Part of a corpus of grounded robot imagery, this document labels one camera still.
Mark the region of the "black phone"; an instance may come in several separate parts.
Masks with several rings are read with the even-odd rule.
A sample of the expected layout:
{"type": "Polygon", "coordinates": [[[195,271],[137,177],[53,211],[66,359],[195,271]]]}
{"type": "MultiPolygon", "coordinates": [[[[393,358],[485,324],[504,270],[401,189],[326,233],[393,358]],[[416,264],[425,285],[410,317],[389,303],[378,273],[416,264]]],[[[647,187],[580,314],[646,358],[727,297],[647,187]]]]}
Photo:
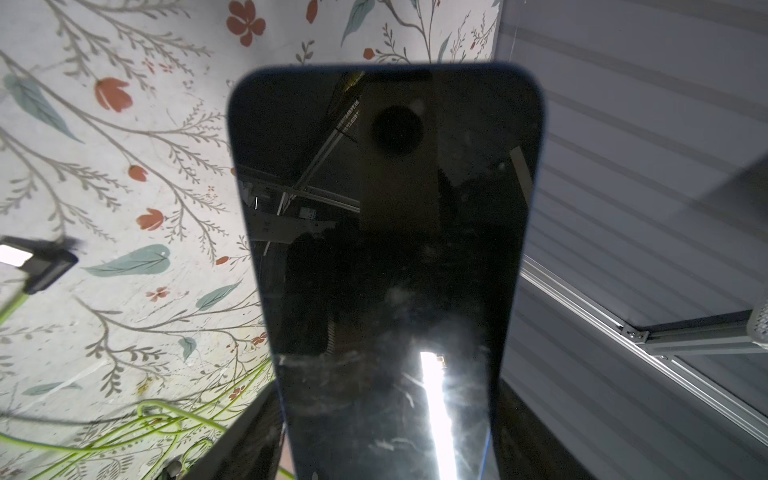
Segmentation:
{"type": "Polygon", "coordinates": [[[264,68],[227,106],[299,479],[479,479],[545,124],[510,64],[264,68]]]}

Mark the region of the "green wired earphones tangle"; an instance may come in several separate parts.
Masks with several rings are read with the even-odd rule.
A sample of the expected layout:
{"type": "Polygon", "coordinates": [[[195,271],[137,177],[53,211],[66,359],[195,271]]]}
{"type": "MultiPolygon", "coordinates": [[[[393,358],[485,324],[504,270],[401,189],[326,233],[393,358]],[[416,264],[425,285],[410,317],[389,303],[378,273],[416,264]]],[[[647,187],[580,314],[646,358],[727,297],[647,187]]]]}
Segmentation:
{"type": "Polygon", "coordinates": [[[1,475],[190,468],[270,380],[250,257],[161,243],[81,262],[1,324],[1,475]]]}

